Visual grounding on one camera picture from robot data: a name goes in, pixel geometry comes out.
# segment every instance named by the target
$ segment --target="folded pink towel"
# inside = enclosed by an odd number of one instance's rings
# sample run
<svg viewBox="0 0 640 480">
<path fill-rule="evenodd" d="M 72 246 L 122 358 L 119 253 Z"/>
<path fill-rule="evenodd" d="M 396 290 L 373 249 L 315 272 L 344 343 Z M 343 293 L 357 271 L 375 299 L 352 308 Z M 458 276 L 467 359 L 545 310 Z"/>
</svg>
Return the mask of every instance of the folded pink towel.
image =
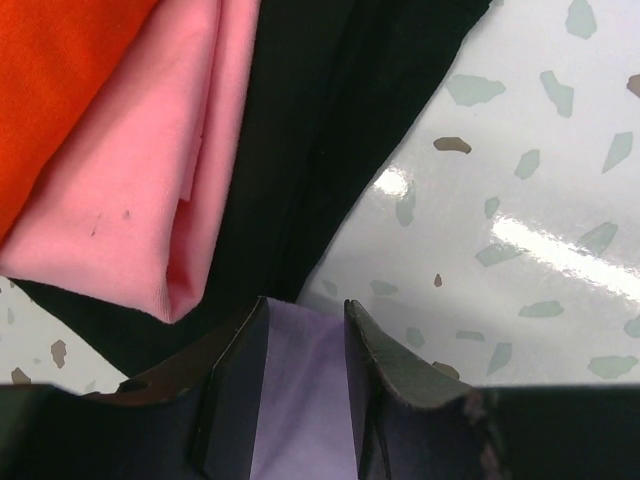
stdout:
<svg viewBox="0 0 640 480">
<path fill-rule="evenodd" d="M 161 0 L 38 180 L 0 274 L 173 323 L 202 298 L 259 0 Z"/>
</svg>

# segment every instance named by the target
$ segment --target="purple cloth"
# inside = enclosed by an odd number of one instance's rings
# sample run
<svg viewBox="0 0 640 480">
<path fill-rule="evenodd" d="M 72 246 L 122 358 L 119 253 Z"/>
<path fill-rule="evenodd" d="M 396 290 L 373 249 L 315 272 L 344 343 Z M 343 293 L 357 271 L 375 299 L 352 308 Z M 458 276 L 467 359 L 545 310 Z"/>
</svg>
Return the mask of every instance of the purple cloth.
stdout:
<svg viewBox="0 0 640 480">
<path fill-rule="evenodd" d="M 357 478 L 344 323 L 269 300 L 252 480 Z"/>
</svg>

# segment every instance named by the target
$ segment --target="folded fabric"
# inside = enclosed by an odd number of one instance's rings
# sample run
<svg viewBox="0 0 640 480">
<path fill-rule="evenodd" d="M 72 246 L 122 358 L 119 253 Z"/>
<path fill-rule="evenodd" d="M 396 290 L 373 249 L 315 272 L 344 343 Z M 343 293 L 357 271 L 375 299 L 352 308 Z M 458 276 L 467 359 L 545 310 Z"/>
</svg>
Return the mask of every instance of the folded fabric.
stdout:
<svg viewBox="0 0 640 480">
<path fill-rule="evenodd" d="M 3 275 L 172 323 L 201 299 L 233 168 L 258 0 L 163 0 L 43 171 Z"/>
<path fill-rule="evenodd" d="M 0 241 L 156 2 L 0 4 Z"/>
<path fill-rule="evenodd" d="M 344 321 L 269 299 L 252 480 L 357 478 Z"/>
<path fill-rule="evenodd" d="M 258 295 L 294 301 L 488 7 L 489 0 L 263 0 L 202 302 L 169 327 L 48 285 L 18 285 L 126 375 L 181 350 Z"/>
</svg>

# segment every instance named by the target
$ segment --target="green-gray speckle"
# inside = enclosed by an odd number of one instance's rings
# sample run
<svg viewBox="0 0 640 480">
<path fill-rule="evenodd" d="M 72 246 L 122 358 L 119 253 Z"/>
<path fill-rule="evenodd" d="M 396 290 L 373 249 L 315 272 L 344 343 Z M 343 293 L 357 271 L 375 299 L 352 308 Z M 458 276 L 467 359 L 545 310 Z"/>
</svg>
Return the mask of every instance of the green-gray speckle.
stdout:
<svg viewBox="0 0 640 480">
<path fill-rule="evenodd" d="M 511 361 L 511 344 L 499 343 L 496 345 L 496 349 L 493 351 L 491 360 L 489 361 L 489 367 L 487 368 L 487 376 L 497 372 L 501 368 L 505 367 L 507 363 Z"/>
<path fill-rule="evenodd" d="M 396 200 L 396 218 L 403 227 L 413 222 L 413 209 L 416 207 L 416 184 L 411 181 L 405 194 Z"/>
<path fill-rule="evenodd" d="M 589 362 L 589 370 L 600 378 L 612 380 L 620 375 L 629 373 L 638 364 L 638 359 L 631 355 L 619 357 L 610 355 L 608 357 L 592 358 Z"/>
<path fill-rule="evenodd" d="M 514 173 L 516 174 L 516 177 L 526 180 L 535 173 L 539 166 L 540 150 L 529 150 L 520 157 L 520 161 L 518 162 L 518 166 Z"/>
<path fill-rule="evenodd" d="M 640 338 L 640 315 L 624 324 L 624 333 L 633 338 Z"/>
<path fill-rule="evenodd" d="M 551 71 L 542 72 L 540 80 L 549 100 L 555 104 L 558 114 L 569 118 L 573 113 L 573 88 L 558 82 L 555 74 Z"/>
<path fill-rule="evenodd" d="M 618 233 L 618 226 L 615 223 L 604 222 L 602 225 L 598 225 L 593 230 L 589 230 L 582 235 L 576 245 L 580 253 L 599 257 L 613 241 L 616 233 Z"/>
<path fill-rule="evenodd" d="M 500 206 L 500 199 L 498 197 L 492 197 L 484 202 L 484 214 L 487 218 L 493 217 L 493 215 L 498 211 L 498 207 Z"/>
<path fill-rule="evenodd" d="M 598 29 L 593 9 L 587 0 L 573 0 L 564 23 L 567 26 L 567 32 L 585 40 Z"/>
<path fill-rule="evenodd" d="M 473 332 L 471 330 L 458 330 L 456 332 L 456 338 L 458 340 L 475 340 L 477 342 L 484 342 L 484 334 L 480 332 Z"/>
<path fill-rule="evenodd" d="M 369 286 L 373 290 L 374 295 L 386 296 L 393 295 L 398 291 L 398 287 L 382 280 L 373 280 Z"/>
<path fill-rule="evenodd" d="M 538 302 L 533 305 L 525 305 L 520 309 L 518 313 L 521 317 L 529 318 L 550 318 L 557 317 L 564 312 L 564 308 L 557 300 L 550 300 L 548 302 Z"/>
<path fill-rule="evenodd" d="M 454 75 L 445 87 L 458 105 L 466 107 L 486 103 L 507 90 L 502 82 L 474 75 Z"/>
<path fill-rule="evenodd" d="M 510 243 L 493 243 L 476 253 L 476 259 L 483 267 L 491 267 L 501 262 L 519 257 L 526 250 Z"/>
<path fill-rule="evenodd" d="M 631 153 L 633 147 L 633 133 L 616 133 L 609 147 L 609 153 L 607 153 L 607 159 L 604 161 L 602 167 L 602 173 L 606 173 L 626 159 Z"/>
<path fill-rule="evenodd" d="M 422 332 L 416 327 L 407 328 L 406 337 L 407 343 L 413 348 L 420 348 L 422 347 L 422 345 L 424 345 L 424 337 L 422 336 Z"/>
<path fill-rule="evenodd" d="M 323 280 L 322 285 L 329 295 L 334 298 L 338 296 L 338 287 L 335 283 L 330 282 L 329 280 Z"/>
</svg>

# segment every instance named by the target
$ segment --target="black cloth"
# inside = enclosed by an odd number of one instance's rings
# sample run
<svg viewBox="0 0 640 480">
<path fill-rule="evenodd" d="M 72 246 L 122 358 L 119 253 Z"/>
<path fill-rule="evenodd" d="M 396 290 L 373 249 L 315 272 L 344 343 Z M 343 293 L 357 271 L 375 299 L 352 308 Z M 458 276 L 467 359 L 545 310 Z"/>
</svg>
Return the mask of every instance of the black cloth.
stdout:
<svg viewBox="0 0 640 480">
<path fill-rule="evenodd" d="M 257 295 L 295 301 L 489 0 L 262 0 L 229 197 L 201 304 L 176 325 L 16 281 L 126 375 Z"/>
</svg>

